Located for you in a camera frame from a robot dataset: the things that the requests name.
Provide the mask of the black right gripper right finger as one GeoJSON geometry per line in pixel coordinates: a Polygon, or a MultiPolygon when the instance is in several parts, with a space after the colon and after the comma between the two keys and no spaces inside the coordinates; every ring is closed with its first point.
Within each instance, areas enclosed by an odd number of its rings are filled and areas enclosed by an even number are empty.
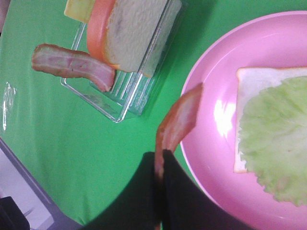
{"type": "Polygon", "coordinates": [[[173,153],[163,151],[165,230],[232,230],[231,216],[216,206],[184,172],[173,153]]]}

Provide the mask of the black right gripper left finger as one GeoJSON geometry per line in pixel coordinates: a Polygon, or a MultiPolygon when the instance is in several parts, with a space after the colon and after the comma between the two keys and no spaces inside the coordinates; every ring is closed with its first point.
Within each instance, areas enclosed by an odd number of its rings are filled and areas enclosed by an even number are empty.
{"type": "Polygon", "coordinates": [[[83,230],[159,230],[155,213],[154,153],[146,152],[117,198],[83,230]]]}

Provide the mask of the grey white robot base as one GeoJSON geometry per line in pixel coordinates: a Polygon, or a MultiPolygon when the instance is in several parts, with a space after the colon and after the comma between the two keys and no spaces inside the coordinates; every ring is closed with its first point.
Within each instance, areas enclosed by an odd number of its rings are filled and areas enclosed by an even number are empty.
{"type": "Polygon", "coordinates": [[[10,196],[31,230],[78,230],[81,224],[67,217],[19,161],[0,141],[0,197],[10,196]]]}

